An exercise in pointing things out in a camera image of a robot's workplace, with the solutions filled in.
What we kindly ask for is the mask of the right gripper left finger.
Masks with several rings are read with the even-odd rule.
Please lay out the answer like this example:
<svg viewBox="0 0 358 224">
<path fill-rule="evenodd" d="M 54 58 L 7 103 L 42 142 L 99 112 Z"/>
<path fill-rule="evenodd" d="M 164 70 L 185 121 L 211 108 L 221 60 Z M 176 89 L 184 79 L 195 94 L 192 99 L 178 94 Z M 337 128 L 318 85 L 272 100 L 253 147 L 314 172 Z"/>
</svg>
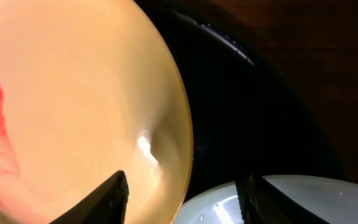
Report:
<svg viewBox="0 0 358 224">
<path fill-rule="evenodd" d="M 126 175 L 119 170 L 50 224 L 123 224 L 128 197 Z"/>
</svg>

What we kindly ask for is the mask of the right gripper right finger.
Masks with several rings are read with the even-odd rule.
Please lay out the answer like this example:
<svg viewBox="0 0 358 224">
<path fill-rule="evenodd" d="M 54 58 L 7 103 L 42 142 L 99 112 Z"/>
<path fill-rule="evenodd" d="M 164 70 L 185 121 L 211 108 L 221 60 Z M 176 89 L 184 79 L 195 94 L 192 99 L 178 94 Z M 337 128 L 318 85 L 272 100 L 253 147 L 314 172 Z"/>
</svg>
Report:
<svg viewBox="0 0 358 224">
<path fill-rule="evenodd" d="M 328 224 L 261 176 L 244 174 L 235 185 L 246 224 Z"/>
</svg>

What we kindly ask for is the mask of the yellow plate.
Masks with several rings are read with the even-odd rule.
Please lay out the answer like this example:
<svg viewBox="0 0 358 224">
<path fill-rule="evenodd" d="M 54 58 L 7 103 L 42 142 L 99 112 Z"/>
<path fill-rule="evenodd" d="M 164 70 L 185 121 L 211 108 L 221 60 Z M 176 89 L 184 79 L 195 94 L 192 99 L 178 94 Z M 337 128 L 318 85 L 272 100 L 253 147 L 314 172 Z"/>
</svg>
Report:
<svg viewBox="0 0 358 224">
<path fill-rule="evenodd" d="M 0 223 L 50 223 L 113 173 L 126 223 L 171 223 L 190 180 L 177 65 L 130 0 L 0 1 Z"/>
</svg>

